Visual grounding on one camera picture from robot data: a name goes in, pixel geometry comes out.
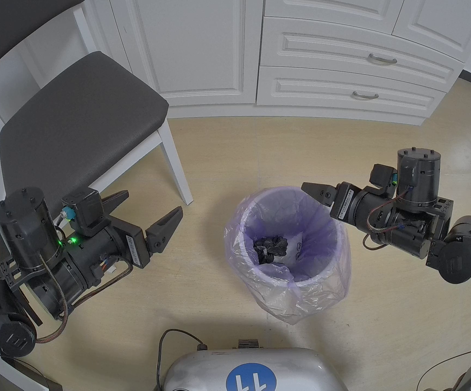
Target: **wire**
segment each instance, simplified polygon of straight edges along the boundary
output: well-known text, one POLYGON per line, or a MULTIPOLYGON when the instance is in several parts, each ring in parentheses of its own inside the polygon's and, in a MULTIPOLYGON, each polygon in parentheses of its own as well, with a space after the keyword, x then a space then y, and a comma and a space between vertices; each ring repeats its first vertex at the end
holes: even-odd
POLYGON ((425 376, 425 374, 427 374, 431 369, 433 368, 436 368, 438 365, 444 363, 444 362, 447 362, 447 361, 450 361, 451 359, 454 359, 454 358, 458 358, 460 356, 463 356, 463 355, 467 355, 467 354, 471 354, 471 350, 469 350, 468 352, 465 352, 463 354, 459 354, 459 355, 456 355, 456 356, 453 356, 451 358, 448 358, 448 359, 445 359, 441 362, 438 362, 436 365, 433 365, 431 368, 427 369, 426 372, 423 373, 423 375, 420 377, 420 380, 418 381, 418 384, 416 384, 416 391, 418 391, 418 386, 420 385, 420 382, 422 381, 422 378, 425 376))
POLYGON ((369 212, 369 214, 367 215, 367 219, 366 219, 366 223, 367 223, 367 228, 372 231, 373 233, 385 233, 387 231, 393 231, 395 229, 398 229, 400 227, 403 227, 403 223, 398 223, 397 225, 395 226, 389 226, 389 227, 373 227, 371 225, 371 223, 369 223, 369 218, 371 217, 371 215, 376 212, 378 209, 381 209, 382 207, 388 205, 388 204, 391 204, 393 202, 395 202, 396 200, 402 198, 403 196, 405 196, 408 192, 410 192, 411 190, 413 189, 413 187, 409 187, 407 190, 405 190, 403 193, 397 195, 396 197, 393 197, 392 199, 390 199, 389 201, 386 201, 385 203, 379 205, 378 207, 375 207, 373 210, 371 210, 369 212))
POLYGON ((45 375, 41 373, 40 369, 38 369, 38 368, 32 366, 30 363, 27 363, 27 362, 25 362, 25 361, 23 361, 23 360, 21 360, 21 359, 14 358, 13 356, 0 355, 0 357, 1 357, 1 358, 12 359, 13 361, 17 361, 17 362, 23 363, 24 365, 27 365, 28 367, 33 368, 36 372, 38 372, 38 373, 42 376, 43 380, 45 381, 45 386, 47 387, 47 390, 48 390, 48 391, 50 390, 50 388, 49 388, 49 382, 47 381, 47 378, 45 378, 45 375))
POLYGON ((65 326, 67 326, 67 321, 69 319, 69 306, 67 305, 67 299, 65 298, 65 294, 63 293, 62 287, 60 287, 60 284, 56 280, 56 277, 53 275, 52 271, 50 268, 47 266, 45 261, 43 260, 43 256, 40 255, 40 259, 42 260, 42 264, 47 270, 48 274, 51 276, 52 280, 55 282, 56 289, 58 290, 58 293, 62 297, 62 304, 63 304, 63 320, 62 324, 58 326, 58 328, 51 333, 50 335, 40 337, 36 339, 36 343, 49 343, 52 340, 55 340, 58 336, 60 336, 63 332, 63 329, 65 329, 65 326))
POLYGON ((364 246, 364 248, 366 248, 367 250, 370 250, 370 251, 378 251, 379 249, 382 249, 382 248, 385 248, 387 246, 387 244, 381 244, 380 246, 377 246, 376 248, 371 248, 369 247, 368 245, 366 245, 366 239, 369 238, 369 233, 364 236, 364 238, 362 239, 362 245, 364 246))
POLYGON ((128 268, 126 270, 124 270, 120 275, 118 275, 117 277, 111 279, 110 281, 104 283, 101 287, 99 288, 96 288, 94 291, 91 291, 89 294, 79 298, 74 304, 73 304, 73 309, 75 309, 76 307, 78 307, 80 304, 83 304, 84 302, 86 302, 89 298, 91 297, 94 297, 97 293, 99 292, 102 292, 104 289, 106 289, 107 287, 110 287, 113 283, 117 283, 119 280, 121 280, 122 278, 126 277, 128 274, 130 274, 132 272, 132 268, 134 268, 132 266, 132 264, 130 262, 128 262, 126 259, 122 258, 122 257, 117 257, 118 259, 122 260, 122 261, 125 261, 128 265, 128 268))
POLYGON ((65 232, 62 230, 62 228, 60 226, 56 225, 55 229, 62 234, 62 240, 67 238, 67 236, 65 235, 65 232))
POLYGON ((185 330, 181 330, 181 329, 168 329, 168 330, 165 330, 165 332, 161 335, 161 339, 159 340, 158 365, 156 367, 156 384, 157 384, 156 390, 157 391, 163 391, 162 388, 161 388, 161 384, 159 382, 159 372, 160 372, 160 369, 161 369, 161 354, 162 354, 162 350, 163 350, 163 339, 165 339, 165 336, 169 332, 184 333, 185 335, 189 335, 193 339, 196 339, 200 343, 200 345, 204 345, 203 341, 201 341, 200 339, 195 337, 192 333, 186 332, 185 330))

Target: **label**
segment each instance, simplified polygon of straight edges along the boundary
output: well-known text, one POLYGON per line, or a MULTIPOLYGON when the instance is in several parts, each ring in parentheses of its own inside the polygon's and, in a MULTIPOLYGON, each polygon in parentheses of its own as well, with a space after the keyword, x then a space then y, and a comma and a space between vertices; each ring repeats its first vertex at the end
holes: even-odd
POLYGON ((226 378, 226 391, 275 391, 277 378, 260 363, 245 363, 232 369, 226 378))
POLYGON ((342 208, 340 209, 339 220, 342 220, 344 216, 346 215, 349 205, 351 204, 352 197, 353 197, 353 190, 349 190, 347 192, 346 199, 344 200, 344 204, 342 205, 342 208))
POLYGON ((127 238, 128 248, 131 250, 132 262, 134 262, 137 266, 141 266, 140 256, 137 254, 136 245, 134 244, 134 238, 129 235, 125 235, 125 237, 127 238))

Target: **chair seat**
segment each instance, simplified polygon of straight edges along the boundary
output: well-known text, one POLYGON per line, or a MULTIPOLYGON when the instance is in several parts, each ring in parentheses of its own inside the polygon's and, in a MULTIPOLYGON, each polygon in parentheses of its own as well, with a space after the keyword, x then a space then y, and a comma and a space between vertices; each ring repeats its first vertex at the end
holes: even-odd
POLYGON ((5 192, 40 187, 56 217, 62 196, 108 171, 163 124, 167 109, 163 97, 108 56, 83 57, 2 128, 5 192))

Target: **trash bag liner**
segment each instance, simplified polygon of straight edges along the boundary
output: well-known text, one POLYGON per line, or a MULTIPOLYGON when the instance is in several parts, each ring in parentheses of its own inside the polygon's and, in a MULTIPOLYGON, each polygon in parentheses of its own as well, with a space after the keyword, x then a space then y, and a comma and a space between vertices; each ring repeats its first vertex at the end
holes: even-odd
POLYGON ((228 264, 257 303, 295 324, 346 297, 351 276, 347 231, 326 207, 298 187, 275 187, 245 198, 225 228, 228 264), (282 236, 286 257, 259 265, 254 241, 282 236))

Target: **chair leg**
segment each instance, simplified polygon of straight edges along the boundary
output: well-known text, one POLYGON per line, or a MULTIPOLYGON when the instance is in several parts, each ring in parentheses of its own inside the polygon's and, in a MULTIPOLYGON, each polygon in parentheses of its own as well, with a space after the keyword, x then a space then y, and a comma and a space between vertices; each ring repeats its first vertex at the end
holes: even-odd
POLYGON ((175 184, 178 186, 181 198, 188 205, 193 201, 192 193, 188 187, 188 182, 186 180, 183 167, 181 166, 181 161, 179 160, 178 152, 174 145, 174 139, 172 138, 172 133, 170 133, 169 124, 166 119, 158 129, 158 133, 162 141, 161 148, 163 149, 165 158, 170 166, 170 171, 172 171, 175 184))

